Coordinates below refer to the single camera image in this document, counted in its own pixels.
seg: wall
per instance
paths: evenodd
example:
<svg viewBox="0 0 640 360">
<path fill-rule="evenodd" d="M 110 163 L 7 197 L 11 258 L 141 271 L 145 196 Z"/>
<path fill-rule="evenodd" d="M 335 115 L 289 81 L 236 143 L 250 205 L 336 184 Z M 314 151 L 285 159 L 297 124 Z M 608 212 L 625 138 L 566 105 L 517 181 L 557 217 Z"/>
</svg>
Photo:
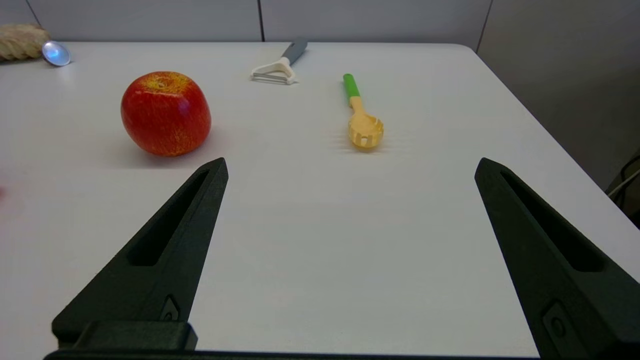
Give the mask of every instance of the wall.
<svg viewBox="0 0 640 360">
<path fill-rule="evenodd" d="M 491 0 L 262 0 L 264 38 L 453 42 L 477 49 Z"/>
<path fill-rule="evenodd" d="M 640 143 L 638 0 L 29 0 L 57 40 L 454 42 L 606 188 Z M 0 24 L 33 22 L 0 0 Z"/>
<path fill-rule="evenodd" d="M 0 25 L 37 22 L 25 0 L 0 0 Z"/>
<path fill-rule="evenodd" d="M 640 1 L 493 0 L 478 55 L 601 188 L 640 147 Z"/>
</svg>

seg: spoon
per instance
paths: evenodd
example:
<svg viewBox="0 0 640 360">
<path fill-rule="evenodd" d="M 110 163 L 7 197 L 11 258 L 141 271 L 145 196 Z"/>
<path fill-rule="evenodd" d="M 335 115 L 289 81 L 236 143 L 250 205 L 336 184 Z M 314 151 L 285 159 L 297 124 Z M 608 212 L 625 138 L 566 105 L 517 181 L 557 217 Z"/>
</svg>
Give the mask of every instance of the spoon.
<svg viewBox="0 0 640 360">
<path fill-rule="evenodd" d="M 385 126 L 380 119 L 367 114 L 364 110 L 353 75 L 345 74 L 342 78 L 349 97 L 349 105 L 353 108 L 353 116 L 349 119 L 349 139 L 357 147 L 375 147 L 382 140 Z"/>
</svg>

